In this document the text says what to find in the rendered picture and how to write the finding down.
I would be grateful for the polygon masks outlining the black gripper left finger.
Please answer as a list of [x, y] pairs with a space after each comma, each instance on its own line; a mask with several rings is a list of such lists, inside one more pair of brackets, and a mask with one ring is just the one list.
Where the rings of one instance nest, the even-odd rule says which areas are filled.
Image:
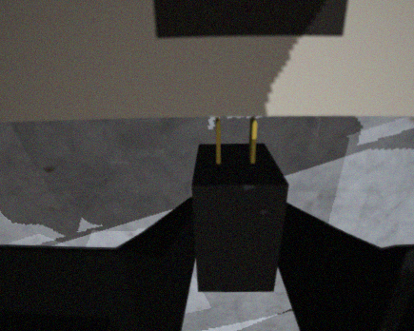
[[182, 331], [195, 264], [192, 197], [117, 247], [0, 245], [2, 312]]

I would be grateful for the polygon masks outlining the black two-prong charger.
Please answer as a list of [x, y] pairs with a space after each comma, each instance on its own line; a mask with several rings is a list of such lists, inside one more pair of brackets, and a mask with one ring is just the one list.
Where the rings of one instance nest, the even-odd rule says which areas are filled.
[[274, 292], [288, 183], [265, 144], [199, 145], [192, 180], [198, 292]]

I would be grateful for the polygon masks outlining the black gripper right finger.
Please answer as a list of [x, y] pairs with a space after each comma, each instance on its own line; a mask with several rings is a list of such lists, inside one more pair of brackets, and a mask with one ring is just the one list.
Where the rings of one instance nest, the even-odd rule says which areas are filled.
[[380, 248], [286, 203], [278, 270], [300, 331], [397, 331], [414, 244]]

